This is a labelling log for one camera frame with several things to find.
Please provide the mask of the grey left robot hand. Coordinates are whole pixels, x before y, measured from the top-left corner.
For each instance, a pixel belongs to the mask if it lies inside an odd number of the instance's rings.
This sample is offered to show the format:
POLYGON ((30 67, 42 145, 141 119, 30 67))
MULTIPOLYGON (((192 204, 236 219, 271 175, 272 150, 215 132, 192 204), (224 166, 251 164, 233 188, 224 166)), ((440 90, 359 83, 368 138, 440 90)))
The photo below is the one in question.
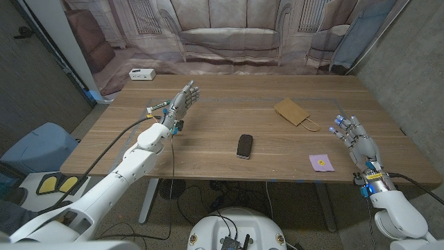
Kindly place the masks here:
POLYGON ((173 128, 176 121, 181 120, 187 110, 198 101, 199 96, 200 90, 194 86, 194 81, 191 80, 171 101, 160 123, 168 129, 173 128))

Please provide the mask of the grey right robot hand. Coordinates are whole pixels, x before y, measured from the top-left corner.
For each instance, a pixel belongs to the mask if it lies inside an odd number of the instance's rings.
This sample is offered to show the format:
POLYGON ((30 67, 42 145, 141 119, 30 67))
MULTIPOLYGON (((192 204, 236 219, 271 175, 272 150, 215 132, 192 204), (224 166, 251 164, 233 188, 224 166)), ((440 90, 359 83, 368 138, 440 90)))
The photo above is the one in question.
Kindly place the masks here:
POLYGON ((350 150, 353 163, 362 172, 368 169, 382 171, 383 163, 379 147, 374 139, 367 134, 359 120, 354 115, 350 119, 338 115, 334 121, 343 132, 339 132, 333 127, 330 127, 330 132, 350 150))

